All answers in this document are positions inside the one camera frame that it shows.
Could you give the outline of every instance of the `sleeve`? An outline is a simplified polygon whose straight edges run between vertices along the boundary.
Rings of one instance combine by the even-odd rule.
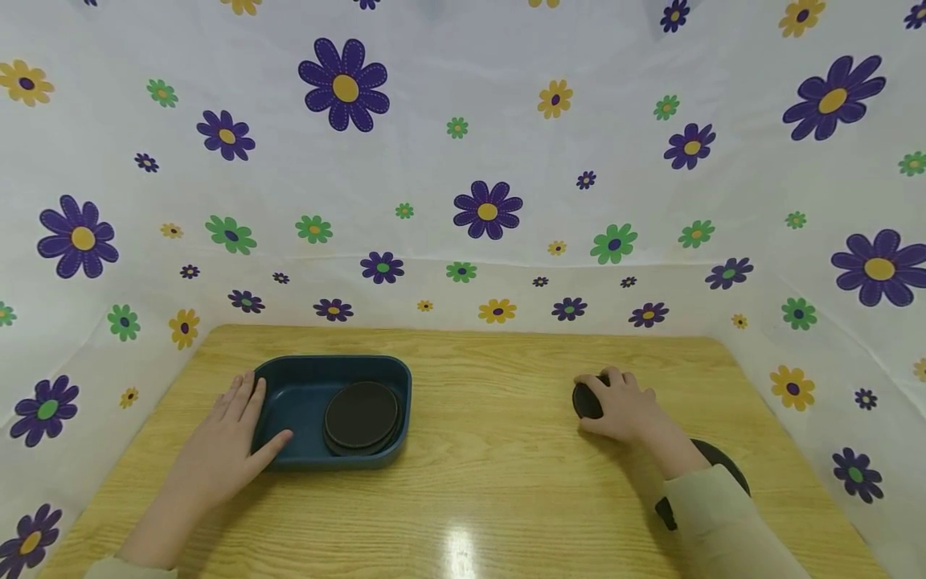
[[[147,569],[108,557],[91,565],[83,579],[177,579],[177,570]]]
[[[665,491],[700,576],[810,579],[723,466],[667,481]]]

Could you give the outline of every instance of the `wooden table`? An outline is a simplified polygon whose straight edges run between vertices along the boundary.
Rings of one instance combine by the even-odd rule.
[[[181,577],[693,577],[638,451],[576,429],[571,378],[614,362],[726,451],[817,579],[884,577],[723,346],[706,338],[222,326],[109,474],[48,579],[116,551],[231,377],[286,354],[388,354],[414,377],[382,471],[265,473],[194,535]]]

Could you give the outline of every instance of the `purple flower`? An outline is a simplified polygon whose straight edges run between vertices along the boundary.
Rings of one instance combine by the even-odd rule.
[[[382,257],[375,251],[370,251],[369,259],[361,259],[360,265],[366,268],[363,270],[363,277],[373,278],[374,283],[382,283],[382,280],[395,283],[396,275],[405,275],[402,271],[404,262],[401,259],[393,259],[391,251],[382,254]]]
[[[832,461],[837,465],[832,474],[845,482],[845,492],[850,496],[858,494],[868,504],[874,502],[872,497],[884,498],[883,491],[876,484],[882,481],[881,473],[868,468],[871,463],[868,455],[856,456],[852,448],[846,447],[843,454],[832,455]]]
[[[634,328],[639,328],[640,326],[652,328],[654,323],[659,323],[666,319],[669,308],[663,308],[665,305],[666,304],[663,302],[659,302],[658,304],[647,302],[643,305],[643,308],[635,309],[633,315],[631,315],[627,321],[632,322]]]
[[[370,9],[374,3],[364,0]],[[328,122],[336,131],[347,130],[348,118],[362,132],[373,130],[373,117],[389,110],[389,97],[372,89],[386,83],[386,67],[379,62],[363,66],[366,48],[357,39],[344,43],[341,55],[327,38],[315,41],[315,56],[319,64],[303,60],[299,78],[318,88],[306,94],[306,107],[318,113],[326,109]]]
[[[211,110],[203,111],[206,122],[196,123],[196,130],[206,136],[203,145],[210,151],[221,149],[226,161],[234,161],[237,155],[242,161],[247,160],[247,152],[255,147],[254,139],[245,137],[251,130],[246,122],[235,122],[232,114],[223,110],[220,116]]]
[[[238,290],[231,290],[229,294],[229,299],[231,304],[236,308],[241,308],[246,314],[255,313],[259,314],[260,310],[266,308],[264,304],[261,303],[261,299],[251,292],[239,292]]]
[[[736,258],[727,259],[727,263],[714,267],[712,273],[704,278],[704,281],[710,283],[710,289],[730,289],[734,283],[746,281],[746,274],[753,270],[749,263],[749,258],[742,258],[736,261]]]
[[[875,235],[874,244],[865,235],[853,233],[845,240],[852,253],[840,251],[832,254],[830,263],[840,270],[848,270],[836,278],[840,289],[850,292],[861,287],[858,301],[872,308],[887,296],[895,306],[902,308],[913,303],[913,287],[926,287],[926,270],[915,268],[926,261],[926,245],[913,244],[899,249],[900,233],[882,229]]]
[[[588,308],[588,304],[582,303],[581,297],[564,297],[563,303],[553,304],[553,311],[550,313],[554,316],[558,316],[560,321],[574,321],[576,316],[585,315],[586,308]]]
[[[317,316],[327,317],[328,321],[347,321],[347,318],[354,315],[350,310],[350,304],[345,304],[340,299],[320,299],[312,308],[315,308]]]
[[[816,129],[814,138],[823,141],[832,137],[837,121],[861,120],[868,109],[858,101],[880,93],[887,83],[883,76],[868,80],[880,65],[881,57],[875,55],[852,70],[852,57],[839,57],[830,66],[825,81],[814,76],[801,82],[797,95],[804,102],[784,111],[782,116],[785,123],[801,121],[791,132],[791,138],[800,141]]]
[[[116,237],[112,225],[99,221],[100,212],[96,205],[87,201],[83,211],[70,195],[60,199],[64,215],[54,209],[46,209],[39,215],[45,229],[54,233],[39,241],[39,255],[43,258],[63,256],[57,265],[58,276],[69,279],[83,265],[83,273],[93,279],[103,274],[103,262],[115,263],[119,252],[108,244]]]
[[[16,525],[17,538],[0,545],[0,577],[19,579],[24,567],[33,569],[45,559],[45,548],[57,541],[55,528],[61,509],[52,510],[48,503],[35,511],[35,518],[23,515]]]
[[[501,239],[502,228],[514,229],[520,220],[514,211],[524,207],[520,197],[508,197],[511,190],[504,181],[496,183],[489,193],[485,181],[474,181],[469,187],[472,195],[457,195],[454,207],[463,209],[454,216],[454,225],[469,225],[469,237],[479,239],[488,231],[489,239]]]
[[[68,388],[68,376],[61,374],[52,386],[47,380],[35,385],[35,398],[20,400],[15,408],[23,418],[13,424],[9,435],[19,438],[26,435],[26,446],[34,447],[42,441],[42,436],[56,438],[64,430],[61,421],[68,421],[77,415],[77,405],[71,401],[81,389],[74,384]]]

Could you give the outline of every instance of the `dark blue plastic tray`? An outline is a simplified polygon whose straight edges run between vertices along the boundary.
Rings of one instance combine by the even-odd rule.
[[[405,445],[411,415],[411,372],[391,356],[283,356],[254,370],[267,380],[267,398],[254,431],[252,451],[286,428],[293,439],[273,460],[274,471],[334,471],[381,469],[398,458]],[[390,388],[402,409],[395,441],[368,457],[338,457],[325,446],[325,408],[342,388],[370,380]]]

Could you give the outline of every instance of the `fabric wall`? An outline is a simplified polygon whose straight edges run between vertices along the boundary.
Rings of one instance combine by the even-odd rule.
[[[713,336],[926,575],[914,2],[0,3],[0,578],[223,323]]]

